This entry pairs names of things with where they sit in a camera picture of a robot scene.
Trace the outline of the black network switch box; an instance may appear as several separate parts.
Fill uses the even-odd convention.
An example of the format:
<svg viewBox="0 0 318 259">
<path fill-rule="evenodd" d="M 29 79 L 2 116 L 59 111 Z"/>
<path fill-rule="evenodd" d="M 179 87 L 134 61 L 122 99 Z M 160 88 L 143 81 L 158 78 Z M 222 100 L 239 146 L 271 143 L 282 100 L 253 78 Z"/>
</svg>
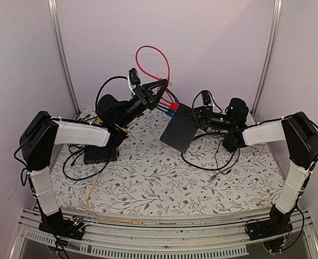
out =
<svg viewBox="0 0 318 259">
<path fill-rule="evenodd" d="M 189 106 L 180 104 L 160 137 L 161 142 L 181 153 L 188 150 L 198 130 L 196 122 L 185 115 L 190 112 Z"/>
</svg>

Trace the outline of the black ethernet cable teal boot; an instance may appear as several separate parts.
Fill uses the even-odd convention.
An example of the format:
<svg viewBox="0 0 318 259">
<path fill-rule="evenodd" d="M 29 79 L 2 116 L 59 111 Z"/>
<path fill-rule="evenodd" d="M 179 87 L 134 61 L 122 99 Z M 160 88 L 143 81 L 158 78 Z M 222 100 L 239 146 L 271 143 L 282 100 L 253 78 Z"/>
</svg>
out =
<svg viewBox="0 0 318 259">
<path fill-rule="evenodd" d="M 181 158 L 188 165 L 209 172 L 222 172 L 232 162 L 236 152 L 229 153 L 223 146 L 224 136 L 203 133 L 193 137 Z"/>
</svg>

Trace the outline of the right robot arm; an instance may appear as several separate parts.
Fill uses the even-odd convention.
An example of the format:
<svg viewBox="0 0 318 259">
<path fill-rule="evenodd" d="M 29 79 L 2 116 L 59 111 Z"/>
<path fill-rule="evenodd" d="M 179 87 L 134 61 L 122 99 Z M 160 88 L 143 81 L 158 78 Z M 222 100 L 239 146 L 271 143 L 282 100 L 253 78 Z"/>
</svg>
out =
<svg viewBox="0 0 318 259">
<path fill-rule="evenodd" d="M 224 147 L 231 153 L 239 148 L 272 142 L 284 142 L 288 150 L 289 169 L 281 194 L 269 213 L 269 220 L 258 226 L 269 235 L 289 230 L 292 212 L 306 189 L 318 162 L 318 126 L 303 112 L 271 119 L 248 126 L 248 107 L 229 105 L 225 113 L 215 113 L 210 106 L 185 111 L 184 116 L 199 128 L 222 130 Z"/>
</svg>

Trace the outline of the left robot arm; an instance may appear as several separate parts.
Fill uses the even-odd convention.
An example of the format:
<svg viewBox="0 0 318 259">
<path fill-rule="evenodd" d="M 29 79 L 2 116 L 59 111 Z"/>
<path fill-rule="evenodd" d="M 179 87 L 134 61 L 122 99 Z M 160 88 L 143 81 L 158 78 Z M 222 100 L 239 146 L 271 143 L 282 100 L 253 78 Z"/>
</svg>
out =
<svg viewBox="0 0 318 259">
<path fill-rule="evenodd" d="M 128 136 L 127 126 L 145 110 L 153 110 L 160 102 L 169 82 L 166 79 L 141 84 L 139 79 L 126 77 L 132 97 L 118 101 L 111 94 L 97 95 L 95 113 L 101 124 L 53 117 L 40 111 L 30 122 L 19 140 L 15 153 L 21 152 L 20 162 L 29 173 L 32 194 L 47 216 L 45 224 L 55 234 L 62 234 L 67 224 L 57 215 L 50 179 L 52 155 L 65 144 L 117 148 Z"/>
</svg>

